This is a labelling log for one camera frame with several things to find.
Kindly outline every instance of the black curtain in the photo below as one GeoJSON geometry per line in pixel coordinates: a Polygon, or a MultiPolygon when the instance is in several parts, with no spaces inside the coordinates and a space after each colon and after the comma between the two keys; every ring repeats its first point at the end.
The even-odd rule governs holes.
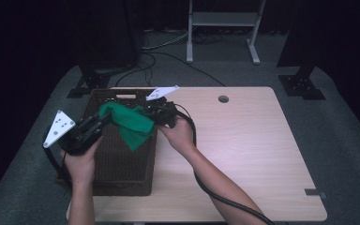
{"type": "Polygon", "coordinates": [[[52,90],[76,65],[69,41],[63,1],[0,0],[0,179],[52,90]]]}
{"type": "Polygon", "coordinates": [[[360,120],[360,0],[302,1],[278,65],[305,60],[334,80],[360,120]]]}

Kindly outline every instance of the black cable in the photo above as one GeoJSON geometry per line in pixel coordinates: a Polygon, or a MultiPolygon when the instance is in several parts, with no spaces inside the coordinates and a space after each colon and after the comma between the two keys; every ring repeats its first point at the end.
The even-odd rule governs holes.
{"type": "Polygon", "coordinates": [[[109,70],[110,70],[109,72],[98,73],[98,75],[102,76],[102,77],[112,77],[112,76],[124,73],[126,71],[129,71],[133,68],[135,68],[135,66],[133,66],[133,65],[129,65],[126,67],[118,67],[118,68],[114,68],[114,69],[109,68],[109,70]]]}
{"type": "Polygon", "coordinates": [[[206,30],[204,31],[204,36],[202,34],[195,34],[193,36],[193,43],[198,44],[198,45],[210,45],[210,44],[220,42],[222,40],[223,40],[222,35],[218,35],[218,38],[215,38],[214,35],[208,35],[206,30]]]}
{"type": "MultiPolygon", "coordinates": [[[[181,116],[182,118],[186,119],[186,121],[189,123],[189,125],[191,126],[192,129],[192,135],[193,135],[193,143],[195,146],[197,146],[197,130],[195,128],[195,124],[193,122],[193,120],[186,116],[184,113],[177,111],[177,115],[181,116]]],[[[250,213],[252,216],[260,219],[261,221],[263,221],[264,223],[268,224],[268,225],[274,225],[275,223],[273,221],[271,221],[268,217],[266,217],[265,215],[261,214],[260,212],[257,212],[256,210],[247,207],[243,204],[240,204],[238,202],[234,202],[231,200],[228,200],[226,198],[223,198],[219,195],[217,195],[215,192],[213,192],[212,190],[210,190],[209,188],[207,188],[207,186],[201,181],[201,179],[198,177],[198,175],[196,173],[194,173],[195,179],[197,180],[198,185],[201,187],[201,189],[206,192],[210,197],[222,202],[222,203],[226,203],[232,207],[235,207],[237,209],[240,209],[244,212],[250,213]]]]}
{"type": "Polygon", "coordinates": [[[64,165],[66,163],[66,156],[67,156],[67,152],[64,151],[63,160],[61,161],[61,170],[64,170],[64,165]]]}
{"type": "MultiPolygon", "coordinates": [[[[43,141],[46,139],[50,129],[51,129],[51,126],[48,126],[48,128],[45,130],[45,133],[43,134],[43,141]]],[[[66,182],[66,185],[68,186],[68,190],[72,191],[72,183],[70,182],[70,178],[64,172],[63,167],[57,163],[57,161],[54,158],[54,155],[52,153],[52,150],[50,148],[45,148],[43,145],[42,145],[42,147],[43,147],[43,151],[45,152],[46,156],[48,157],[48,160],[51,162],[52,166],[57,171],[58,176],[60,176],[64,179],[64,181],[66,182]]]]}
{"type": "Polygon", "coordinates": [[[163,54],[163,55],[170,56],[171,58],[174,58],[174,59],[176,59],[177,61],[180,61],[181,63],[187,65],[188,67],[193,68],[193,69],[201,72],[202,74],[208,76],[209,78],[213,79],[215,82],[219,83],[220,85],[226,86],[226,84],[222,83],[221,81],[219,81],[218,79],[216,79],[216,78],[213,77],[212,75],[210,75],[210,74],[208,74],[208,73],[206,73],[206,72],[204,72],[204,71],[202,71],[202,70],[200,70],[200,69],[198,69],[198,68],[196,68],[196,67],[193,67],[193,66],[190,65],[189,63],[187,63],[187,62],[179,59],[178,57],[176,57],[176,56],[174,56],[174,55],[171,55],[171,54],[168,54],[168,53],[165,53],[165,52],[150,52],[150,54],[154,54],[154,53],[155,53],[155,54],[163,54]]]}
{"type": "Polygon", "coordinates": [[[182,108],[182,109],[186,112],[186,114],[188,115],[188,117],[191,119],[191,115],[190,115],[189,112],[186,110],[186,108],[184,108],[183,106],[181,106],[181,105],[179,105],[179,104],[174,104],[174,105],[182,108]]]}
{"type": "Polygon", "coordinates": [[[163,43],[163,44],[159,44],[159,45],[157,45],[157,46],[152,46],[152,47],[144,46],[144,47],[142,47],[142,49],[143,49],[144,51],[150,52],[150,51],[153,51],[153,50],[156,50],[156,49],[165,47],[165,46],[173,45],[173,44],[175,44],[175,43],[177,43],[177,42],[179,42],[179,41],[187,38],[188,32],[183,33],[183,34],[178,34],[178,35],[180,35],[180,36],[179,36],[179,37],[176,37],[175,39],[169,40],[169,41],[167,41],[167,42],[165,42],[165,43],[163,43]]]}
{"type": "Polygon", "coordinates": [[[137,70],[134,70],[134,71],[130,71],[129,73],[125,74],[124,76],[122,76],[122,77],[115,83],[115,87],[117,87],[118,84],[119,84],[122,80],[124,80],[127,76],[129,76],[129,75],[131,75],[131,74],[133,74],[133,73],[137,73],[137,72],[140,72],[140,71],[144,71],[144,70],[149,69],[149,68],[151,68],[151,67],[154,66],[154,64],[155,64],[156,61],[157,61],[156,57],[154,57],[154,55],[151,55],[151,54],[149,54],[149,53],[143,53],[143,54],[146,54],[146,55],[151,56],[151,57],[153,58],[153,60],[154,60],[153,63],[152,63],[151,65],[150,65],[150,64],[147,64],[148,67],[144,67],[144,68],[140,68],[140,69],[137,69],[137,70]]]}
{"type": "Polygon", "coordinates": [[[146,62],[142,62],[144,64],[147,65],[147,69],[150,71],[150,76],[148,78],[148,72],[147,69],[144,70],[144,80],[147,83],[147,85],[150,87],[151,86],[151,80],[153,79],[153,69],[151,69],[151,65],[146,63],[146,62]]]}

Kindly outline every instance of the hand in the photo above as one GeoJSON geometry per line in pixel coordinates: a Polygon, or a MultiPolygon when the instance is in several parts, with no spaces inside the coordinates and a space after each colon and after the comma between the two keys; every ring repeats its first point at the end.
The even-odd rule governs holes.
{"type": "Polygon", "coordinates": [[[192,141],[191,126],[186,119],[180,116],[174,118],[174,123],[175,126],[173,128],[161,125],[157,125],[157,128],[169,140],[172,148],[184,156],[188,151],[195,149],[195,145],[192,141]]]}
{"type": "Polygon", "coordinates": [[[95,153],[100,145],[102,137],[99,138],[82,156],[66,154],[65,164],[71,175],[74,186],[89,186],[93,183],[95,175],[95,153]]]}

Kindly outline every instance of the table top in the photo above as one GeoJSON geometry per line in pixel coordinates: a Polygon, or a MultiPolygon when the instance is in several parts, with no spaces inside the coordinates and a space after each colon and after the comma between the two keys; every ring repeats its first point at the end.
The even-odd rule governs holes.
{"type": "MultiPolygon", "coordinates": [[[[180,87],[166,96],[187,109],[198,148],[273,221],[321,221],[327,215],[293,134],[269,87],[180,87]],[[229,99],[227,103],[218,100],[229,99]]],[[[96,221],[223,221],[187,161],[160,132],[152,194],[95,196],[96,221]]]]}

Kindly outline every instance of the hole in table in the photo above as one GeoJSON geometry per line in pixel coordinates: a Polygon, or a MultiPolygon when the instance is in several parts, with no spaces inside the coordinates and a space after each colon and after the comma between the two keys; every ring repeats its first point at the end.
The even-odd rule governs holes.
{"type": "Polygon", "coordinates": [[[221,102],[221,103],[227,103],[227,102],[229,102],[229,98],[228,97],[226,97],[226,96],[219,96],[218,97],[218,101],[219,102],[221,102]]]}

